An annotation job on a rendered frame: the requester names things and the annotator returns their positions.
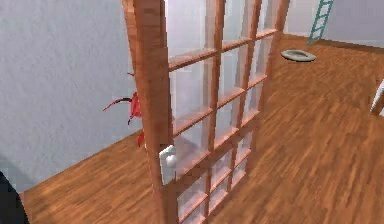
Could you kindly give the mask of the black rounded object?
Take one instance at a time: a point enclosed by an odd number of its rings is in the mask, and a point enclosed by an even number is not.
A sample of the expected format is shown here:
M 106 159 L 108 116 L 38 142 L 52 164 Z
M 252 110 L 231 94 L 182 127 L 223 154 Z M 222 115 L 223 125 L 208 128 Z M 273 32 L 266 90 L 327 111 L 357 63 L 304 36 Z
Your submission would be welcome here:
M 0 224 L 30 224 L 19 193 L 1 171 Z

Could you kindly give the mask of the white and wooden furniture piece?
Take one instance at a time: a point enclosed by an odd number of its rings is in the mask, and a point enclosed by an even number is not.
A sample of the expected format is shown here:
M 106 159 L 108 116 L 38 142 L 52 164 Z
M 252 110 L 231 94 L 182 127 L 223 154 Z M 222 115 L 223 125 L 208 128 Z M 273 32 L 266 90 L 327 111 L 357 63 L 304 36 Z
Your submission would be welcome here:
M 377 88 L 376 94 L 374 96 L 370 112 L 376 116 L 379 116 L 380 113 L 384 110 L 384 79 Z

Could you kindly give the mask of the wooden glass-paned room door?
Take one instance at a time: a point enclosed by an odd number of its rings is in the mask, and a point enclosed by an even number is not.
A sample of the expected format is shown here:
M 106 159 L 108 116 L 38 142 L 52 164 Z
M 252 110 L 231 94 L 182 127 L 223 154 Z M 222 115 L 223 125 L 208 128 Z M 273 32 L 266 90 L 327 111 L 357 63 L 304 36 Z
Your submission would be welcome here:
M 247 180 L 289 3 L 123 0 L 159 224 L 214 224 Z

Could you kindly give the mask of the red leafed house plant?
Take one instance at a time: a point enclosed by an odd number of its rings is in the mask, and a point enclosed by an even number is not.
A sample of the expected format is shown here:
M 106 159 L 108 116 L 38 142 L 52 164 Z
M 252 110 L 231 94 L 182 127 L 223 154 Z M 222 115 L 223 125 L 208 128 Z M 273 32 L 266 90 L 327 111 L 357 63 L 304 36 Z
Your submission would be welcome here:
M 128 72 L 127 75 L 135 77 L 134 73 Z M 137 91 L 135 91 L 130 97 L 121 97 L 121 98 L 115 99 L 114 101 L 109 103 L 107 106 L 105 106 L 103 108 L 103 111 L 106 111 L 107 109 L 109 109 L 113 105 L 116 105 L 116 104 L 121 103 L 121 102 L 128 102 L 130 105 L 129 110 L 128 110 L 128 112 L 129 112 L 129 117 L 128 117 L 128 121 L 127 121 L 128 125 L 130 125 L 131 121 L 134 118 L 142 119 L 142 111 L 140 108 L 140 100 L 139 100 L 139 96 L 138 96 Z M 144 143 L 144 140 L 145 140 L 145 133 L 144 133 L 144 129 L 143 129 L 137 137 L 137 146 L 141 147 L 142 144 Z

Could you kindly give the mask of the grey round floor cushion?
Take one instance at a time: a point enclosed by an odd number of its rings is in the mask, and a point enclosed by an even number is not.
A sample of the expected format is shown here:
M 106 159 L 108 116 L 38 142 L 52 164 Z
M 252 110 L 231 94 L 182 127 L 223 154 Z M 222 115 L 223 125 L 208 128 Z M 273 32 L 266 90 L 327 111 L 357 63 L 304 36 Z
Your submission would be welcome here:
M 316 56 L 303 50 L 290 49 L 281 52 L 281 56 L 285 59 L 295 62 L 311 62 L 316 59 Z

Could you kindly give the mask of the teal ladder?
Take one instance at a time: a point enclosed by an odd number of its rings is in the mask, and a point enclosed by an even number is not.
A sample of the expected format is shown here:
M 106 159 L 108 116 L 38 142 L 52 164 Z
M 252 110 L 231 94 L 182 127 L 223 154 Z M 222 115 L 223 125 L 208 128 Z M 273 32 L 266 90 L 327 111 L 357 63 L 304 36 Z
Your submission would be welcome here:
M 311 45 L 322 38 L 334 0 L 320 0 L 316 16 L 307 41 Z

